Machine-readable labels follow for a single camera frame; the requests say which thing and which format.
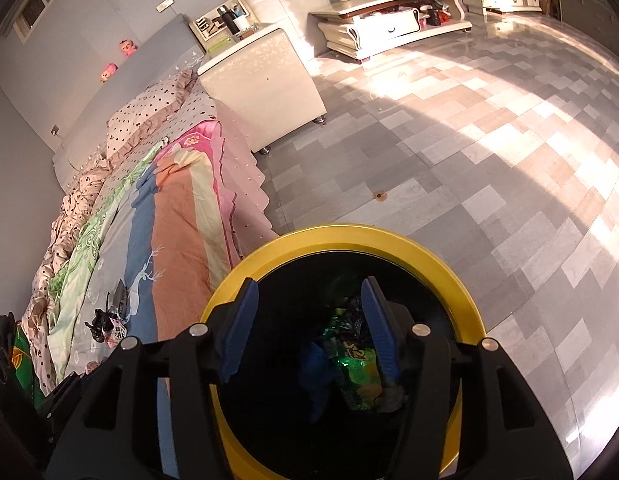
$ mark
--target yellow rim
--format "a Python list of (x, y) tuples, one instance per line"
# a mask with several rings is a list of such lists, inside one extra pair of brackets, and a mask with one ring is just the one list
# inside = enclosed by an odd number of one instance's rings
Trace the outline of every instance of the yellow rim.
[[(323, 251), (356, 251), (385, 258), (407, 270), (427, 285), (445, 307), (458, 341), (476, 344), (485, 337), (485, 327), (461, 280), (419, 244), (401, 235), (363, 225), (311, 227), (276, 238), (246, 257), (232, 270), (209, 300), (202, 321), (219, 304), (236, 298), (244, 279), (260, 280), (281, 265), (308, 254)], [(232, 472), (243, 480), (284, 480), (254, 459), (238, 442), (222, 413), (215, 387), (211, 389), (216, 420)], [(442, 468), (459, 453), (461, 441), (461, 396), (449, 417)]]

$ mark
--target screw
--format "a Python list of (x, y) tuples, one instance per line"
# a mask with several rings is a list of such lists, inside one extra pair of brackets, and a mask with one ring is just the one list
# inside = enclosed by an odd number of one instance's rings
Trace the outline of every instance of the screw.
[(427, 325), (418, 323), (412, 327), (412, 332), (414, 332), (414, 335), (425, 337), (426, 335), (430, 335), (430, 333), (432, 333), (432, 329), (429, 328)]
[(205, 323), (196, 323), (190, 326), (190, 335), (200, 337), (209, 332), (209, 327)]
[(496, 339), (492, 339), (490, 337), (486, 337), (485, 339), (483, 339), (480, 342), (480, 344), (488, 352), (496, 352), (496, 350), (498, 349), (498, 341)]
[(131, 350), (132, 348), (135, 348), (137, 344), (138, 339), (130, 335), (129, 337), (126, 337), (120, 342), (120, 348), (122, 348), (123, 350)]

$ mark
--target bed headboard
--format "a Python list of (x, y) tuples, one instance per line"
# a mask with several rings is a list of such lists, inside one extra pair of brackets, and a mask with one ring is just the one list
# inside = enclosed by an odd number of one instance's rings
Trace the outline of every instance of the bed headboard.
[(54, 154), (58, 182), (66, 190), (76, 172), (106, 139), (106, 122), (159, 79), (195, 68), (203, 53), (187, 19), (178, 14), (121, 64), (89, 101)]

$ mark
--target white nightstand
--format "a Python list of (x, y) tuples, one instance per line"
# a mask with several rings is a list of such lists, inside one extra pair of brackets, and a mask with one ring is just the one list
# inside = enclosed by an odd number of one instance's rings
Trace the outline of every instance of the white nightstand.
[(258, 23), (257, 31), (219, 52), (198, 69), (203, 87), (252, 126), (252, 152), (327, 113), (314, 81), (289, 41), (291, 23)]

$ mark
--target green cloth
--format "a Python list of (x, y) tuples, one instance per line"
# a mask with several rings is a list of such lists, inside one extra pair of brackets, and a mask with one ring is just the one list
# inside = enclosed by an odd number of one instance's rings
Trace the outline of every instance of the green cloth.
[(165, 144), (164, 139), (157, 142), (131, 173), (121, 180), (118, 187), (105, 199), (102, 207), (83, 226), (69, 261), (49, 280), (49, 297), (54, 307), (47, 314), (47, 339), (58, 383), (65, 377), (74, 325), (96, 267), (100, 245), (126, 192)]
[(12, 349), (12, 365), (16, 370), (16, 378), (22, 389), (25, 390), (27, 398), (32, 402), (34, 408), (38, 408), (44, 402), (45, 395), (42, 393), (38, 384), (38, 377), (34, 373), (29, 341), (22, 328), (20, 328), (20, 323), (16, 325), (16, 336), (14, 337), (14, 348)]

